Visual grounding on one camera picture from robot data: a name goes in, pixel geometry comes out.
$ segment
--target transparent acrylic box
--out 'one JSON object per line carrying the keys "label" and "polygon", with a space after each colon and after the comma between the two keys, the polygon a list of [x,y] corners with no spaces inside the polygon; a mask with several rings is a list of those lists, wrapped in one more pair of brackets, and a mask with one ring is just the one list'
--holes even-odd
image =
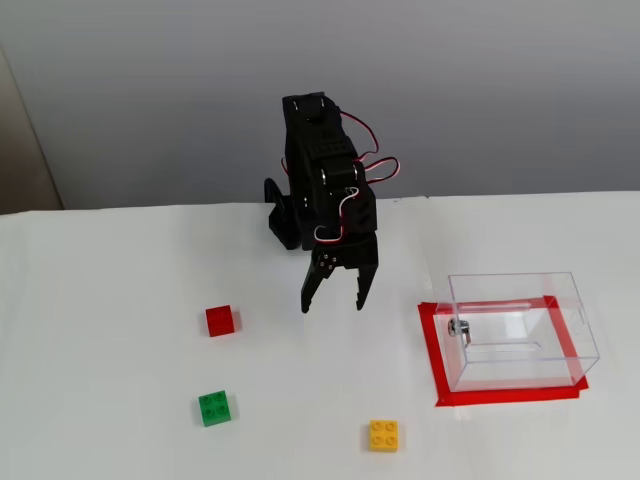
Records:
{"label": "transparent acrylic box", "polygon": [[571,273],[452,275],[434,320],[452,392],[574,386],[599,360]]}

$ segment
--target gray wall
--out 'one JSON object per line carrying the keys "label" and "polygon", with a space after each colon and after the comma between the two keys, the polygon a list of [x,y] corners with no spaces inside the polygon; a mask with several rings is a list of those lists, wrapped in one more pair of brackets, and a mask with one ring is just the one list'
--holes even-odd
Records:
{"label": "gray wall", "polygon": [[60,198],[0,48],[0,215],[60,208]]}
{"label": "gray wall", "polygon": [[260,201],[321,89],[380,196],[640,185],[636,1],[0,0],[0,42],[68,208]]}

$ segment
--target white tabletop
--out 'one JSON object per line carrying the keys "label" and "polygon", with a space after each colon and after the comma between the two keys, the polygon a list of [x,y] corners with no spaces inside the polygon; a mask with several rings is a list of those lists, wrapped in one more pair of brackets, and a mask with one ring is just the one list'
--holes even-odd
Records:
{"label": "white tabletop", "polygon": [[[638,478],[640,194],[378,205],[365,308],[340,271],[307,315],[309,253],[284,250],[267,205],[0,217],[0,478]],[[430,278],[524,271],[574,273],[591,388],[434,408]],[[204,310],[226,304],[241,331],[209,338]],[[204,428],[217,390],[233,420]],[[370,419],[398,420],[397,453],[367,451]]]}

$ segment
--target robotic arm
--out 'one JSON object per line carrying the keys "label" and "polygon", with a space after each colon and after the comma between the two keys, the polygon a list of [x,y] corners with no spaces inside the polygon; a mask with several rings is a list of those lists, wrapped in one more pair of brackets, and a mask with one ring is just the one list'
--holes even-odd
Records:
{"label": "robotic arm", "polygon": [[[265,201],[276,205],[269,228],[288,250],[300,245],[312,250],[302,286],[304,313],[322,279],[338,267],[358,269],[360,310],[378,268],[376,197],[369,183],[395,176],[399,164],[389,157],[365,167],[366,154],[358,157],[342,129],[342,115],[348,114],[324,93],[285,97],[282,104],[287,127],[283,167],[291,194],[282,195],[272,179],[265,180]],[[396,162],[394,173],[367,182],[366,170],[388,160]]]}

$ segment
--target red tape square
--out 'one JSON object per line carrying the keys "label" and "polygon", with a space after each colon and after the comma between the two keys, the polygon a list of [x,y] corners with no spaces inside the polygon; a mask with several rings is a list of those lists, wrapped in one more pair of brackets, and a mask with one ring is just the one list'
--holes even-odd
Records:
{"label": "red tape square", "polygon": [[[553,296],[545,296],[543,298],[531,299],[531,300],[519,300],[513,303],[529,302],[532,306],[539,307],[546,306],[549,310],[551,322],[556,335],[562,347],[562,351],[567,357],[576,357],[576,349],[571,341],[571,335],[565,324],[564,317],[560,311],[558,301]],[[465,306],[477,305],[482,307],[482,311],[486,312],[486,306],[489,305],[503,305],[504,302],[479,302],[468,303]],[[440,351],[440,345],[438,343],[438,332],[435,325],[435,313],[437,310],[437,303],[423,303],[418,305],[418,311],[420,312],[420,321],[422,323],[422,330],[424,332],[424,339],[427,343],[427,352],[429,354],[429,361],[431,362],[431,370],[433,371],[433,378],[436,382],[436,389],[438,391],[438,402],[436,407],[461,407],[464,405],[482,405],[489,403],[516,403],[516,402],[540,402],[546,400],[564,400],[568,398],[579,398],[580,391],[589,388],[587,378],[582,376],[582,379],[578,381],[572,387],[545,387],[545,388],[518,388],[518,389],[504,389],[504,390],[476,390],[465,392],[452,392],[449,389],[449,383],[447,382],[447,374],[444,368],[444,362],[442,360],[442,352]],[[569,360],[569,372],[572,376],[578,376],[582,374],[582,368],[579,365],[579,361],[571,362]]]}

